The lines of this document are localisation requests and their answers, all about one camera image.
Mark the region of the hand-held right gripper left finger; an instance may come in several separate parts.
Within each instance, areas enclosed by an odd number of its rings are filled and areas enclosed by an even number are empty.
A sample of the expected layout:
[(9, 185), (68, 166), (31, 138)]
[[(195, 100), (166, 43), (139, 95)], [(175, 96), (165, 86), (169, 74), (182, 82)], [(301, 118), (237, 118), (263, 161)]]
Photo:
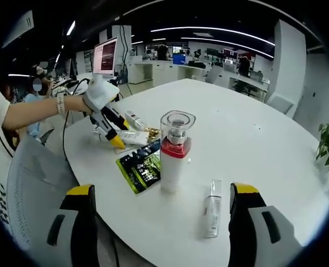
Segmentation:
[(37, 266), (99, 266), (95, 186), (70, 189), (39, 224), (32, 258)]

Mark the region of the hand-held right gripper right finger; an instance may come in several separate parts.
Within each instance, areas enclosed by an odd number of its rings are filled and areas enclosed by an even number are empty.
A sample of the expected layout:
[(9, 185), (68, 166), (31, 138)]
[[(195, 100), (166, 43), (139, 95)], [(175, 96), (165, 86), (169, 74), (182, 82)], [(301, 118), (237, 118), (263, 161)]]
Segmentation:
[(229, 266), (287, 266), (302, 250), (293, 224), (258, 189), (230, 185)]

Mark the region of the person's left hand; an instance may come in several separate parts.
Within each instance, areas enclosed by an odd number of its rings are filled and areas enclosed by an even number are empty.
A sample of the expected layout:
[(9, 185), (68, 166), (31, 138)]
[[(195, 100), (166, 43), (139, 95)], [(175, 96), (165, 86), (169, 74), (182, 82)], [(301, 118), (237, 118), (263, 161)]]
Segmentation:
[(88, 115), (92, 114), (92, 109), (84, 102), (82, 96), (65, 96), (64, 104), (66, 111), (85, 112)]

